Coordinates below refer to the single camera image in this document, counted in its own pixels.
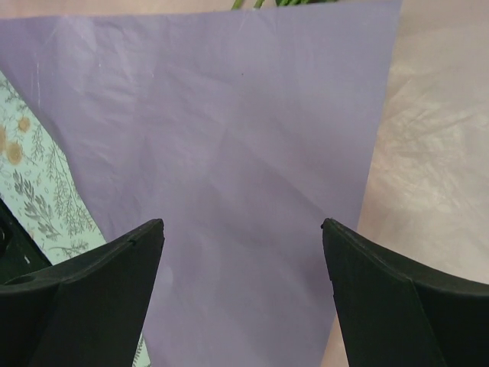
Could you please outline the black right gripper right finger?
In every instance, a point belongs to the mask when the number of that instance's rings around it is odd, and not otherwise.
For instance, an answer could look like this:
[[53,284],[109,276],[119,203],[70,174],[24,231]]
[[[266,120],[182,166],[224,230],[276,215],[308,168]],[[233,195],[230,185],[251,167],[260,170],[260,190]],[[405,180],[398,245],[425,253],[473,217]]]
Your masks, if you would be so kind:
[[488,286],[430,268],[334,219],[322,224],[351,366],[486,366]]

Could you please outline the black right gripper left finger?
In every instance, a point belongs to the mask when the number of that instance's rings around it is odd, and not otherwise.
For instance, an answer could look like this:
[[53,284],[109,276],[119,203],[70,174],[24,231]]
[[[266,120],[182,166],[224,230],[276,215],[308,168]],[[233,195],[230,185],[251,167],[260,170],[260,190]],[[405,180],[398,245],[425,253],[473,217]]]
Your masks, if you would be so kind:
[[164,222],[1,286],[3,366],[130,366],[147,314]]

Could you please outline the purple wrapping paper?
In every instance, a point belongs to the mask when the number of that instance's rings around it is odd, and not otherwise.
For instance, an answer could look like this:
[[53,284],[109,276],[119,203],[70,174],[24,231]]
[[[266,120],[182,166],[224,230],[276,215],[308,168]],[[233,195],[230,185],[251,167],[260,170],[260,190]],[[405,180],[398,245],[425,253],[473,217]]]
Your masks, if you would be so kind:
[[164,221],[155,366],[320,365],[320,226],[358,224],[400,7],[1,22],[1,70],[102,234]]

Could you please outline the pink rose flower bunch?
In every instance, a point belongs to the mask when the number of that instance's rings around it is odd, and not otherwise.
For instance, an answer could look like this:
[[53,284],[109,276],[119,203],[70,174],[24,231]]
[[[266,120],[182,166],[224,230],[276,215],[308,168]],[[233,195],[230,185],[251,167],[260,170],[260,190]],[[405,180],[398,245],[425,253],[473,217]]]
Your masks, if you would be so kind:
[[309,4],[334,3],[337,0],[235,0],[231,10],[289,7]]

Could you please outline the pink wrapping paper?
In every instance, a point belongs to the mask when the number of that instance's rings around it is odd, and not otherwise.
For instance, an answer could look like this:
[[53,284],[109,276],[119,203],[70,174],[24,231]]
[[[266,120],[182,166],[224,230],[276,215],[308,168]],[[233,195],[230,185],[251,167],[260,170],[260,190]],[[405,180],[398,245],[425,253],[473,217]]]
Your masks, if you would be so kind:
[[[366,239],[488,286],[488,3],[405,1],[361,218]],[[348,363],[338,316],[322,361]]]

